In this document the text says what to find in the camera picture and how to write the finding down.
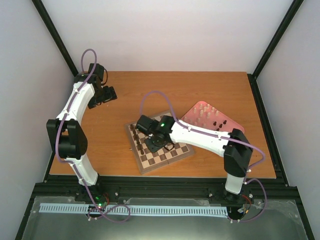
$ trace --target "white cable clip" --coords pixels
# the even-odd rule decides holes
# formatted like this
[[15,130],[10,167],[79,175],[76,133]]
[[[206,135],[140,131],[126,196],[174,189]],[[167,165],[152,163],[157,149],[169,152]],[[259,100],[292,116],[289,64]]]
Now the white cable clip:
[[221,140],[221,137],[223,136],[223,133],[222,133],[221,131],[219,131],[218,134],[217,134],[217,136],[218,136],[217,138],[218,138],[219,140]]

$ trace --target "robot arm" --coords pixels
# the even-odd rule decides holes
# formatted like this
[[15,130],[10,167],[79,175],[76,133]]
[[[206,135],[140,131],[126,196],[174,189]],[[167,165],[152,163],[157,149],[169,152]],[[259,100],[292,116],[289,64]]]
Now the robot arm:
[[[87,73],[79,73],[74,78],[72,93],[66,105],[56,119],[49,119],[47,121],[46,129],[52,151],[55,153],[58,127],[65,113],[68,113],[62,126],[62,132],[60,133],[58,144],[59,155],[70,164],[79,179],[79,184],[83,185],[83,182],[80,180],[80,176],[78,176],[74,169],[75,165],[81,176],[85,179],[87,185],[92,186],[97,182],[98,173],[91,166],[86,154],[88,140],[81,128],[82,117],[87,106],[89,109],[94,108],[101,103],[117,99],[117,95],[112,86],[102,87],[101,83],[104,76],[104,67],[99,64],[96,65],[90,79],[83,85],[81,90],[78,91],[80,85],[83,84],[87,76]],[[70,106],[69,111],[67,111],[70,102],[72,102],[72,105]]]
[[[136,128],[148,136],[145,144],[152,153],[161,148],[167,148],[168,144],[185,143],[223,157],[224,170],[227,172],[225,189],[229,193],[239,194],[249,166],[252,149],[227,139],[221,139],[221,137],[234,138],[249,143],[244,134],[238,129],[234,129],[232,132],[220,132],[190,125],[182,120],[179,120],[179,123],[175,122],[172,116],[163,116],[159,122],[142,115],[137,121]],[[190,131],[190,129],[219,137]]]

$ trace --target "wooden chess board frame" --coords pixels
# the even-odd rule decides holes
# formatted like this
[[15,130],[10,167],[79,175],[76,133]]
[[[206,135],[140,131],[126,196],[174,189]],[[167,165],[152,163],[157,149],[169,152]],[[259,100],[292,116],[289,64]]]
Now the wooden chess board frame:
[[[171,116],[171,113],[168,110],[153,115],[150,118],[160,121],[164,115]],[[124,128],[141,174],[169,165],[195,153],[191,145],[181,142],[175,143],[174,148],[170,151],[162,148],[157,152],[151,153],[145,144],[147,136],[135,129],[136,123],[136,121],[127,123],[124,125]]]

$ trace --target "black bracket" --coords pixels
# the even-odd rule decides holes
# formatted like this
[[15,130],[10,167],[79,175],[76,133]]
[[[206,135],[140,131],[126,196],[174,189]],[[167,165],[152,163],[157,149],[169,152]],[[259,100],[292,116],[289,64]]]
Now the black bracket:
[[220,187],[215,186],[208,188],[208,197],[210,204],[221,204],[221,206],[228,207],[242,206],[246,203],[246,200],[242,197],[242,195],[249,197],[251,193],[251,189],[248,186],[245,186],[241,189],[241,192],[239,194],[233,194],[226,191],[224,183],[222,183]]
[[[59,119],[49,119],[46,122],[46,130],[53,153],[56,153],[56,138],[60,123]],[[58,144],[59,156],[63,159],[75,158],[79,160],[86,153],[87,148],[88,140],[79,122],[74,119],[64,121]]]
[[[244,133],[239,129],[234,128],[229,135],[231,139],[249,143]],[[253,152],[252,148],[228,141],[224,149],[224,170],[235,177],[244,178]]]
[[[94,64],[90,63],[88,73],[79,73],[78,75],[76,75],[74,78],[74,83],[84,82],[91,72],[93,66]],[[107,83],[108,80],[107,79],[104,83],[102,83],[104,72],[105,68],[97,63],[91,77],[87,81],[88,84],[92,84],[94,87],[94,96],[88,103],[89,109],[118,98],[113,86],[103,86]]]
[[[95,185],[88,186],[88,188],[96,203],[101,201],[104,202],[104,198],[106,195],[108,196],[111,203],[116,203],[119,200],[119,187],[108,186],[107,184],[104,184],[100,175],[98,175]],[[77,202],[86,202],[88,204],[92,203],[91,199],[88,196],[86,188],[80,184],[78,185],[78,190],[74,199]]]

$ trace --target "pink peg board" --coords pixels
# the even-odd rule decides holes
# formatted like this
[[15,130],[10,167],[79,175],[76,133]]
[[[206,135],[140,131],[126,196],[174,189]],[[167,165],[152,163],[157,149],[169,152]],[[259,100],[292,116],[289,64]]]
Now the pink peg board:
[[243,133],[245,132],[245,129],[240,124],[205,101],[198,101],[181,120],[188,124],[214,131],[232,132],[233,129],[239,129]]

